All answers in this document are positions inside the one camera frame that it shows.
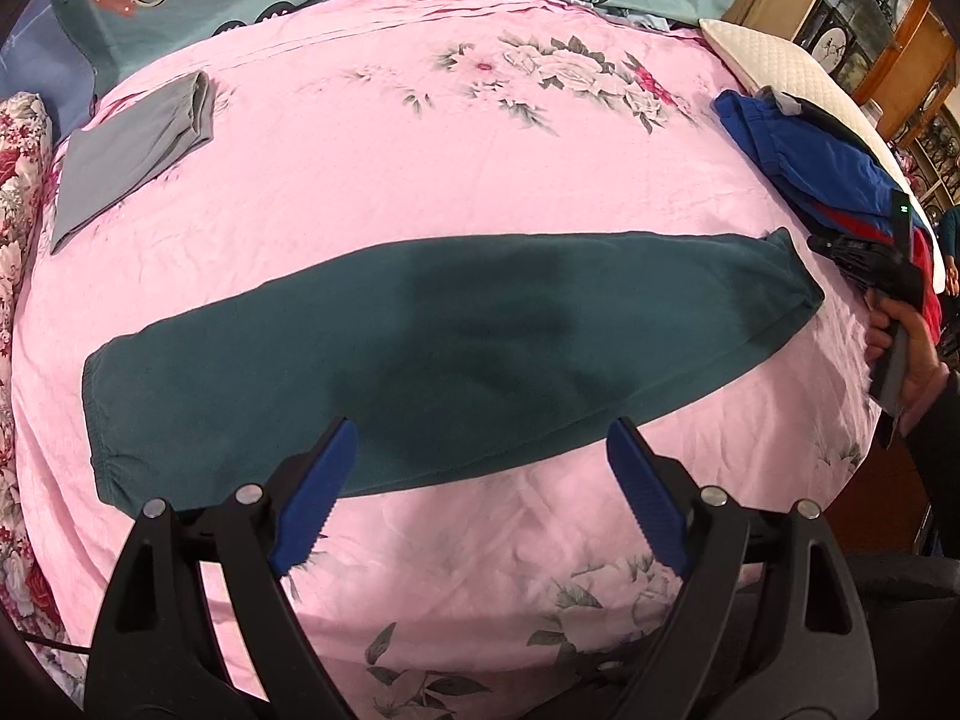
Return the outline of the person right hand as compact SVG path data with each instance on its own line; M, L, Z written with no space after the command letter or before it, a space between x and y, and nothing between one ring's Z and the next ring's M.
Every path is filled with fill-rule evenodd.
M949 369L939 359L929 328L906 302L871 289L867 293L869 325L866 330L866 361L875 364L895 346L893 326L907 333L905 372L898 394L898 431L906 436L946 390Z

